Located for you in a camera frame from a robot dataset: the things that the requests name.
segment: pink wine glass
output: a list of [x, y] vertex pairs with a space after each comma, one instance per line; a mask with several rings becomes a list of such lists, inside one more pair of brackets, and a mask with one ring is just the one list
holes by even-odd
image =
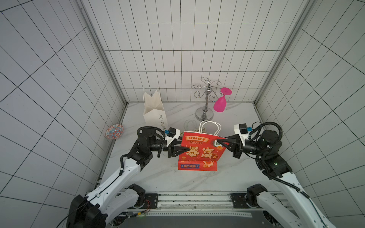
[[232, 94], [232, 90], [230, 90], [229, 88], [223, 87], [220, 89], [220, 93], [223, 94], [222, 97], [220, 97], [214, 104], [214, 110], [216, 112], [223, 112], [224, 109], [226, 108], [227, 105], [227, 101], [226, 98], [224, 97], [225, 95], [231, 95]]

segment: red paper bag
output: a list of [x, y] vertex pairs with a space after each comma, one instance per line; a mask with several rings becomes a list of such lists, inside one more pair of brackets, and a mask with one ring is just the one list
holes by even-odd
[[[212, 121], [203, 121], [199, 129], [203, 128], [205, 123]], [[224, 146], [217, 142], [217, 139], [225, 139], [218, 136], [220, 124], [212, 122], [218, 126], [214, 135], [185, 131], [182, 137], [181, 146], [190, 148], [189, 151], [179, 155], [179, 170], [200, 170], [200, 171], [217, 171], [217, 161], [222, 156]]]

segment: decorative bowl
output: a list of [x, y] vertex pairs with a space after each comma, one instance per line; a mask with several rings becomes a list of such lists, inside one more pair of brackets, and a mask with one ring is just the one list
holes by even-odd
[[114, 124], [107, 129], [107, 131], [105, 132], [105, 136], [108, 139], [118, 139], [122, 136], [122, 133], [123, 126], [120, 124]]

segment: metal glass rack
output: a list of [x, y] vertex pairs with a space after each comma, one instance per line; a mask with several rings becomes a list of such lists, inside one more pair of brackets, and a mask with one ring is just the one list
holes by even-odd
[[[203, 83], [205, 83], [205, 86], [200, 86], [199, 85], [192, 85], [191, 88], [192, 89], [201, 89], [201, 88], [206, 88], [205, 89], [205, 105], [201, 108], [198, 108], [195, 112], [195, 117], [199, 120], [199, 121], [203, 121], [203, 120], [212, 120], [213, 119], [213, 111], [208, 108], [208, 100], [210, 100], [211, 102], [215, 102], [216, 99], [218, 98], [217, 94], [214, 92], [213, 88], [217, 88], [219, 89], [218, 86], [222, 85], [222, 83], [220, 81], [211, 81], [209, 80], [209, 78], [201, 78], [201, 81]], [[196, 91], [194, 93], [194, 97], [196, 98], [202, 98], [203, 94], [200, 94], [200, 90]]]

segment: red wire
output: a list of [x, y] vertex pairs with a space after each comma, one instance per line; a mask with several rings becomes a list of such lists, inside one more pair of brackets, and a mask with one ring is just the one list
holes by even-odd
[[146, 212], [146, 214], [148, 213], [148, 212], [150, 212], [150, 210], [151, 210], [151, 202], [149, 201], [149, 200], [146, 200], [147, 202], [148, 202], [148, 207], [147, 207], [147, 212]]

